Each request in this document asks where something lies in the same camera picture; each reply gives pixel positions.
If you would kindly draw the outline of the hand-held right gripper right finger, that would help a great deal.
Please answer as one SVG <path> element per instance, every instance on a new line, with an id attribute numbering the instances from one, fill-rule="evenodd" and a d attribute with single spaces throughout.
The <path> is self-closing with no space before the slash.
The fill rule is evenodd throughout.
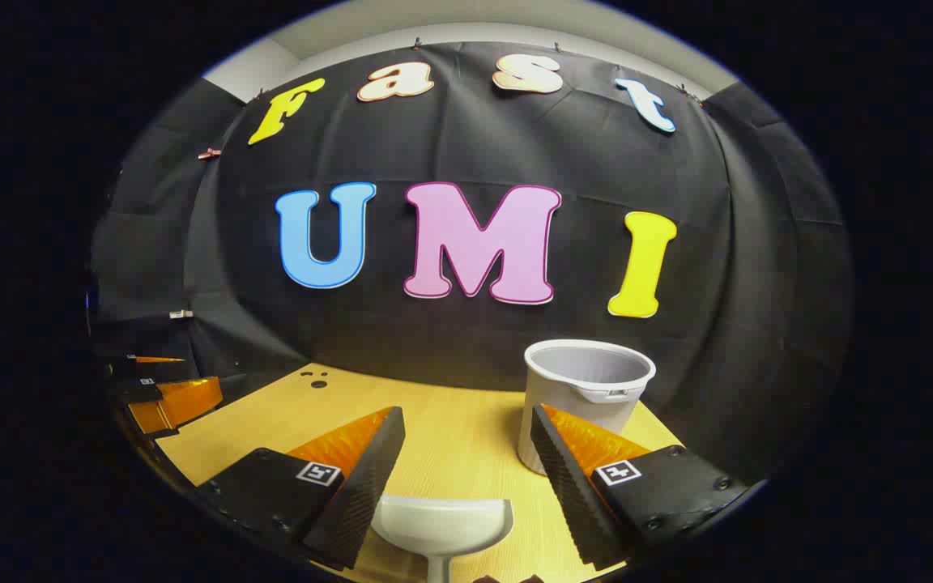
<path id="1" fill-rule="evenodd" d="M 682 445 L 651 450 L 547 403 L 530 410 L 530 439 L 594 568 L 688 552 L 759 491 Z"/>

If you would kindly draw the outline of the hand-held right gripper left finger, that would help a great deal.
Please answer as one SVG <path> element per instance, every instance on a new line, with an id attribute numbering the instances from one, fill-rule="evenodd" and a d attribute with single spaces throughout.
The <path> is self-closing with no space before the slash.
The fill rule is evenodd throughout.
<path id="1" fill-rule="evenodd" d="M 389 406 L 288 453 L 256 448 L 196 487 L 195 500 L 284 558 L 353 568 L 398 461 L 403 409 Z"/>

